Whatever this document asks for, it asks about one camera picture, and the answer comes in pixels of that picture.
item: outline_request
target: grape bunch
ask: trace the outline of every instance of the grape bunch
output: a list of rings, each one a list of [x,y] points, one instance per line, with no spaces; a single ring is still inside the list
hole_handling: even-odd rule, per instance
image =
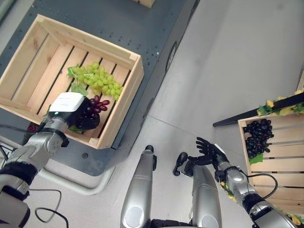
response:
[[[100,95],[101,93],[110,95],[117,101],[124,88],[114,80],[113,75],[105,71],[104,67],[99,67],[96,61],[87,66],[69,67],[68,72],[79,83],[89,85],[95,95]]]
[[[271,120],[262,119],[260,122],[253,121],[243,127],[244,133],[250,133],[251,136],[245,140],[246,149],[249,159],[253,159],[258,154],[270,152],[267,139],[273,138]]]
[[[35,132],[35,131],[37,131],[38,127],[39,127],[39,126],[38,126],[37,124],[31,122],[31,123],[29,124],[29,126],[28,126],[27,131],[28,131],[28,132]]]
[[[100,96],[95,95],[94,98],[89,100],[90,105],[81,113],[75,126],[78,129],[88,130],[96,128],[100,123],[99,113],[107,111],[106,107],[110,104],[109,100],[100,102]]]

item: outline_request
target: purple grapes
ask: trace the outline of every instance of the purple grapes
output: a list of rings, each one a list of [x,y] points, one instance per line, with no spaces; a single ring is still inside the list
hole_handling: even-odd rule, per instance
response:
[[[245,140],[246,149],[249,159],[253,159],[258,154],[270,152],[267,139],[273,138],[271,120],[262,119],[260,122],[253,121],[243,127],[244,133],[250,133],[251,136]]]
[[[90,106],[82,112],[75,126],[79,129],[83,129],[85,125],[97,127],[100,123],[99,113],[107,111],[108,104],[110,104],[109,100],[100,102],[100,96],[94,96],[90,99]]]

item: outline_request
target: black cable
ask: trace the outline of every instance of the black cable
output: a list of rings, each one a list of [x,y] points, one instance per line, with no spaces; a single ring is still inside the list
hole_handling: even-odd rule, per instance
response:
[[[48,208],[36,208],[35,209],[35,215],[36,217],[38,218],[39,221],[43,222],[43,223],[48,223],[53,217],[54,215],[59,215],[61,218],[64,219],[64,221],[66,222],[66,227],[68,228],[68,220],[67,218],[60,214],[59,212],[57,212],[58,208],[59,208],[59,205],[60,205],[60,202],[61,202],[61,197],[62,197],[62,193],[60,190],[57,190],[57,189],[30,189],[30,191],[56,191],[59,193],[59,200],[58,200],[58,203],[57,203],[57,206],[55,207],[55,210],[53,209],[48,209]],[[38,210],[48,210],[48,211],[51,211],[53,212],[53,214],[51,215],[51,217],[48,219],[48,220],[43,220],[39,215],[38,215]]]
[[[18,128],[18,127],[14,127],[14,126],[10,126],[10,125],[7,125],[7,124],[0,124],[0,127],[2,127],[2,128],[8,128],[8,129],[12,129],[12,130],[19,131],[19,132],[25,132],[25,133],[27,133],[27,132],[28,132],[28,131],[27,131],[27,130],[25,130],[25,129]]]
[[[249,176],[247,176],[243,171],[242,171],[242,173],[247,177],[247,180],[248,180],[249,178],[251,178],[251,177],[268,176],[268,177],[271,177],[271,178],[275,181],[275,187],[274,187],[274,189],[273,189],[269,194],[265,195],[265,196],[263,197],[263,199],[269,198],[269,197],[272,196],[272,195],[275,193],[275,191],[277,190],[278,182],[277,182],[276,178],[275,178],[274,176],[268,174],[268,173],[258,173],[258,174],[253,174],[253,175],[249,175]]]
[[[2,153],[2,155],[3,155],[3,157],[4,157],[4,160],[8,160],[9,159],[9,157],[8,157],[8,155],[5,153],[5,151],[4,151],[4,149],[3,149],[3,147],[0,145],[0,151],[1,151],[1,153]]]
[[[22,128],[18,128],[18,127],[14,127],[14,126],[11,126],[11,125],[7,125],[7,124],[0,124],[0,127],[2,128],[8,128],[8,129],[11,129],[11,130],[15,130],[15,131],[19,131],[19,132],[24,132],[24,133],[38,133],[42,130],[42,128],[45,126],[46,124],[45,123],[41,123],[38,127],[38,129],[34,132],[29,132],[28,130],[25,130],[25,129],[22,129]]]
[[[56,215],[59,215],[61,218],[64,219],[64,221],[66,222],[66,228],[68,228],[68,220],[67,220],[67,218],[66,218],[64,215],[60,214],[59,212],[57,212],[57,211],[55,211],[55,210],[49,209],[49,208],[36,208],[36,209],[35,209],[35,215],[36,215],[36,217],[37,217],[41,222],[44,222],[44,220],[42,220],[42,219],[39,217],[39,215],[38,215],[38,213],[37,213],[38,210],[48,210],[48,211],[53,212],[53,213],[56,214]]]

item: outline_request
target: green grapes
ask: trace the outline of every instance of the green grapes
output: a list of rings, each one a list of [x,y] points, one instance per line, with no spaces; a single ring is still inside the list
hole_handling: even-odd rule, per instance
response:
[[[98,62],[94,61],[87,66],[76,66],[68,68],[68,75],[75,78],[78,82],[87,84],[95,95],[110,95],[114,100],[119,99],[123,87],[115,81],[114,76],[105,71],[105,67],[99,67]]]

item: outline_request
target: dark gray platform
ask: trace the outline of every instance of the dark gray platform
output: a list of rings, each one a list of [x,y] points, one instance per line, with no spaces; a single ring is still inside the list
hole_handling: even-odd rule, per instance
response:
[[[199,0],[156,0],[151,9],[132,0],[35,0],[0,56],[2,75],[37,14],[61,21],[127,48],[142,56],[144,78],[109,149],[95,150],[70,140],[53,159],[92,176],[123,161],[131,150],[145,116],[165,76],[172,46],[182,39]],[[28,121],[0,109],[0,123],[26,128]],[[0,129],[19,143],[22,134]]]

